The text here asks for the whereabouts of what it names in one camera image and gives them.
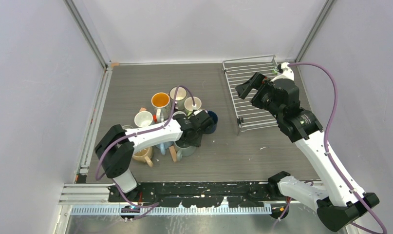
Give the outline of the navy blue mug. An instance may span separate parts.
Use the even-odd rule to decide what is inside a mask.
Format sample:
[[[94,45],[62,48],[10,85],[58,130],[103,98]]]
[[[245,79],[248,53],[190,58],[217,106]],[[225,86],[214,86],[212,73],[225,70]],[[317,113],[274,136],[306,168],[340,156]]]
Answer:
[[[207,111],[208,115],[211,117],[211,124],[204,130],[204,134],[212,134],[216,131],[218,124],[218,116],[215,112],[209,110]]]

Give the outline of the light green mug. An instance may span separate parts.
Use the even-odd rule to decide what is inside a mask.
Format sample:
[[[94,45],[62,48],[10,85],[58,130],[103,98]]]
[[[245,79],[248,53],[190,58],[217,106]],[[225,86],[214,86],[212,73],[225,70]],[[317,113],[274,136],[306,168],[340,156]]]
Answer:
[[[201,106],[202,102],[198,97],[188,97],[184,102],[186,115],[191,115],[194,111],[199,110]]]

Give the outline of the white fluted bowl cup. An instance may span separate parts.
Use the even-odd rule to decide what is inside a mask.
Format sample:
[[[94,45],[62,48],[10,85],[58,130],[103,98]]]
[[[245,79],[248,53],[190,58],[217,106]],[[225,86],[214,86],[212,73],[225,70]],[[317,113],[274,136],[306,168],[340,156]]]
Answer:
[[[169,92],[169,97],[173,104],[175,104],[175,110],[182,111],[185,109],[184,102],[187,99],[187,90],[183,87],[173,87]]]

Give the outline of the grey patterned mug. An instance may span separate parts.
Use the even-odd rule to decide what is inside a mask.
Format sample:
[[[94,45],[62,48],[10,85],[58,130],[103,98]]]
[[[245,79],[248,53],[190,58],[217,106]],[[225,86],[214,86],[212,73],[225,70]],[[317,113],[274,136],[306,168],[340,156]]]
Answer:
[[[197,147],[191,146],[181,141],[174,142],[174,148],[176,151],[177,161],[180,161],[183,157],[192,155],[197,149]]]

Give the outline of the light blue mug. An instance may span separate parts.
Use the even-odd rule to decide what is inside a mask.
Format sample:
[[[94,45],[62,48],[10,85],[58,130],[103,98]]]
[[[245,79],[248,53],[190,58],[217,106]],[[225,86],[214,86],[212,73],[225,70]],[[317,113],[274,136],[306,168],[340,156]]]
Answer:
[[[167,141],[160,144],[155,145],[158,148],[162,155],[165,155],[166,152],[169,150],[169,147],[173,145],[173,141]]]

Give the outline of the blue white gradient mug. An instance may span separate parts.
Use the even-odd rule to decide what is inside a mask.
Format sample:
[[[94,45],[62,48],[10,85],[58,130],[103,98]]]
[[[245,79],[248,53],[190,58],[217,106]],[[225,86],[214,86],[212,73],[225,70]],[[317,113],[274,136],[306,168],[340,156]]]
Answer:
[[[138,128],[148,127],[154,124],[153,115],[148,111],[141,111],[134,117],[134,123]]]

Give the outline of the small grey blue mug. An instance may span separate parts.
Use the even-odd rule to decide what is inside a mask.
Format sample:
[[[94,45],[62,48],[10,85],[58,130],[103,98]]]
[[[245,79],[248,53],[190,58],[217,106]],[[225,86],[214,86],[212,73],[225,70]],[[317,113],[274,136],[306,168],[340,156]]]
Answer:
[[[187,115],[186,115],[185,112],[177,111],[177,112],[174,112],[174,113],[173,113],[172,118],[173,118],[173,119],[178,119],[178,118],[180,118],[180,117],[186,117],[186,116],[187,116]]]

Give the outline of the beige brown cup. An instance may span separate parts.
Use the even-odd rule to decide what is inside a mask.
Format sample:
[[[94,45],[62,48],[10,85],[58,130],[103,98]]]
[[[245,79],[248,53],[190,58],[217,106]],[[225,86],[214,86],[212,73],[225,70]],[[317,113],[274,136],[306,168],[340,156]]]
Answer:
[[[123,126],[122,126],[122,129],[124,129],[124,130],[133,129],[133,127],[130,126],[130,125],[123,125]]]

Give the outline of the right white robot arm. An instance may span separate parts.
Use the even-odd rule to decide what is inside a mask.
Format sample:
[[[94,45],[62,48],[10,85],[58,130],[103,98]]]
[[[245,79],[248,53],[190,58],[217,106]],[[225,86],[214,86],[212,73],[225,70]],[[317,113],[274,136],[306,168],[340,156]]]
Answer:
[[[330,145],[324,142],[323,127],[316,116],[300,106],[299,88],[292,78],[268,78],[255,73],[235,90],[245,99],[256,90],[250,103],[268,111],[278,128],[306,156],[325,189],[300,182],[282,171],[268,179],[268,195],[274,200],[293,198],[314,210],[323,225],[336,232],[379,204],[375,193],[365,192],[345,170]]]

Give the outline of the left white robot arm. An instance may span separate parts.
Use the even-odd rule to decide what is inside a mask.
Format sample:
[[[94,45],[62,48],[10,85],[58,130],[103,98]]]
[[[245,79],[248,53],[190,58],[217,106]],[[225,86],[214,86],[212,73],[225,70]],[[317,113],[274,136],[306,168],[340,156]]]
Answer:
[[[124,130],[117,124],[102,137],[94,152],[104,175],[116,183],[126,201],[133,202],[139,196],[137,181],[129,169],[133,154],[169,141],[200,147],[203,134],[213,126],[214,120],[205,110],[197,110],[190,116],[176,114],[167,121],[143,128]]]

